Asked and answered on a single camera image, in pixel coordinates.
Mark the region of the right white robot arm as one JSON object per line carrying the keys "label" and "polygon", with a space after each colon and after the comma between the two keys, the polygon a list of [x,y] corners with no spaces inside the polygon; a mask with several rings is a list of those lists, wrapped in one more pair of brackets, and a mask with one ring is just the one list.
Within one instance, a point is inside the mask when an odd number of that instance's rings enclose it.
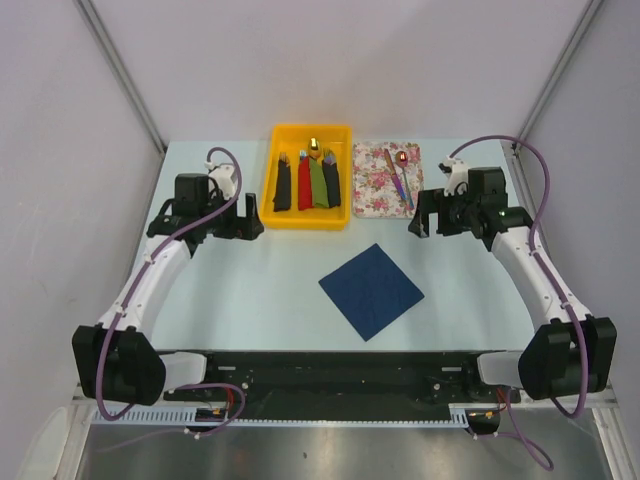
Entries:
{"label": "right white robot arm", "polygon": [[472,233],[514,282],[534,326],[524,350],[479,355],[478,366],[461,376],[463,393],[484,401],[497,386],[522,389],[534,400],[603,391],[617,330],[570,292],[533,231],[531,216],[509,206],[503,170],[470,168],[452,158],[439,168],[447,183],[419,192],[409,231],[428,237],[429,217],[436,215],[437,234]]}

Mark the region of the dark blue paper napkin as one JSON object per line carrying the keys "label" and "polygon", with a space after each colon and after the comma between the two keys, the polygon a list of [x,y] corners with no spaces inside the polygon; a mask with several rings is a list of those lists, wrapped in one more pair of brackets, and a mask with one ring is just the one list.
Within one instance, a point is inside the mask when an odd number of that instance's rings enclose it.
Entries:
{"label": "dark blue paper napkin", "polygon": [[319,285],[364,341],[424,299],[378,244],[320,279]]}

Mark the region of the iridescent rainbow knife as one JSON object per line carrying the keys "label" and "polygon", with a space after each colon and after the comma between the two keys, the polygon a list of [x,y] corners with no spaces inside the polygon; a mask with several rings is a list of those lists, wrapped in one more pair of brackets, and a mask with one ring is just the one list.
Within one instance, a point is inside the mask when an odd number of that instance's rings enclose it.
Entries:
{"label": "iridescent rainbow knife", "polygon": [[398,195],[400,196],[400,199],[409,209],[412,209],[413,203],[411,195],[405,192],[402,182],[400,181],[400,178],[398,177],[396,172],[396,163],[392,160],[391,154],[388,149],[384,150],[384,159],[386,161],[387,167],[389,168],[392,183]]}

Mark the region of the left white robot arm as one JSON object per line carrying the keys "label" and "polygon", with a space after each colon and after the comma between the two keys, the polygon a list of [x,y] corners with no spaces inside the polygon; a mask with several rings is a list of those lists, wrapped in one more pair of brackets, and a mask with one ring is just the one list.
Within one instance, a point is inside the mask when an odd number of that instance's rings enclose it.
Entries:
{"label": "left white robot arm", "polygon": [[229,163],[176,177],[172,198],[148,226],[139,266],[97,323],[72,337],[85,396],[149,406],[183,386],[202,400],[219,392],[221,376],[204,355],[162,355],[149,336],[173,284],[208,237],[254,240],[263,232],[254,194],[246,194],[246,213],[238,214],[239,186]]}

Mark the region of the iridescent rainbow spoon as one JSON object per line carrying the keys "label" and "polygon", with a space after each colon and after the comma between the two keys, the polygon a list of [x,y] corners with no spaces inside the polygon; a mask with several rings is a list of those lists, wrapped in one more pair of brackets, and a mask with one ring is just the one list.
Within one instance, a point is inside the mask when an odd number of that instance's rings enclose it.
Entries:
{"label": "iridescent rainbow spoon", "polygon": [[407,200],[407,204],[410,209],[414,209],[414,203],[412,198],[412,193],[410,189],[410,183],[407,178],[407,167],[409,164],[407,153],[404,151],[399,151],[395,155],[396,164],[402,171],[402,177],[405,184],[405,196]]}

